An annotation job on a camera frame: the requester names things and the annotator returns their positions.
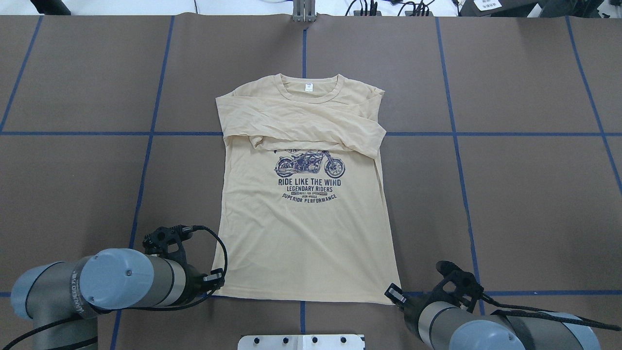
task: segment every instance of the folded sleeve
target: folded sleeve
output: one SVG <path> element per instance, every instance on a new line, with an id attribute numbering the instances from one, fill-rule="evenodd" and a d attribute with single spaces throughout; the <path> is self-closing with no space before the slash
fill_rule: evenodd
<path id="1" fill-rule="evenodd" d="M 375 158 L 386 134 L 373 120 L 323 105 L 231 95 L 218 97 L 216 105 L 225 140 L 248 136 L 257 149 L 313 145 Z"/>

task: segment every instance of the brown table surface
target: brown table surface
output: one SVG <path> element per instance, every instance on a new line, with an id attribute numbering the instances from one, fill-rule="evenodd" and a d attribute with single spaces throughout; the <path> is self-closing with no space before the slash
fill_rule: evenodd
<path id="1" fill-rule="evenodd" d="M 275 73 L 387 91 L 381 152 L 403 289 L 429 291 L 436 261 L 451 260 L 502 302 L 621 324 L 621 34 L 613 19 L 2 16 L 0 344 L 32 328 L 9 300 L 27 269 L 140 248 L 158 226 L 217 229 L 214 98 Z M 186 246 L 207 271 L 214 241 Z M 99 327 L 101 349 L 236 349 L 242 335 L 300 333 L 425 349 L 397 309 L 360 303 L 215 298 Z M 595 332 L 603 349 L 622 343 Z"/>

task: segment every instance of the white paper label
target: white paper label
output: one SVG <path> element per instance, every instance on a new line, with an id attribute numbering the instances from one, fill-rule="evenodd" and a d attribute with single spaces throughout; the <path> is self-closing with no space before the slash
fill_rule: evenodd
<path id="1" fill-rule="evenodd" d="M 501 3 L 499 0 L 473 0 L 475 2 L 475 6 L 477 6 L 480 11 L 487 11 L 496 9 L 501 7 Z"/>

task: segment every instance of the metal bracket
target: metal bracket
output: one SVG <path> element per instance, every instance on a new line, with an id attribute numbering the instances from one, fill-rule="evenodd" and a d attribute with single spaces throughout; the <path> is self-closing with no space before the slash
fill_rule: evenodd
<path id="1" fill-rule="evenodd" d="M 315 22 L 315 0 L 294 0 L 294 22 Z"/>
<path id="2" fill-rule="evenodd" d="M 365 350 L 362 334 L 243 336 L 238 350 Z"/>

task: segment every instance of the shirt neckline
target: shirt neckline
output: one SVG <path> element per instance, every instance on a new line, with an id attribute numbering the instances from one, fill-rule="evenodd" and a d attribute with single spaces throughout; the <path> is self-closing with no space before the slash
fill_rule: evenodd
<path id="1" fill-rule="evenodd" d="M 345 80 L 345 77 L 342 76 L 341 74 L 337 74 L 336 76 L 332 78 L 321 78 L 321 79 L 294 78 L 294 77 L 288 77 L 280 73 L 274 76 L 274 83 L 276 87 L 279 89 L 279 92 L 281 93 L 281 95 L 283 95 L 283 97 L 285 97 L 288 100 L 298 101 L 298 102 L 307 102 L 307 103 L 323 103 L 323 102 L 332 100 L 335 96 L 337 96 L 337 94 L 341 92 L 341 88 L 343 88 L 344 80 Z M 287 89 L 285 88 L 284 82 L 294 82 L 294 83 L 335 83 L 336 82 L 336 84 L 335 84 L 335 88 L 324 96 L 303 97 L 303 96 L 294 95 L 291 92 L 287 91 Z"/>

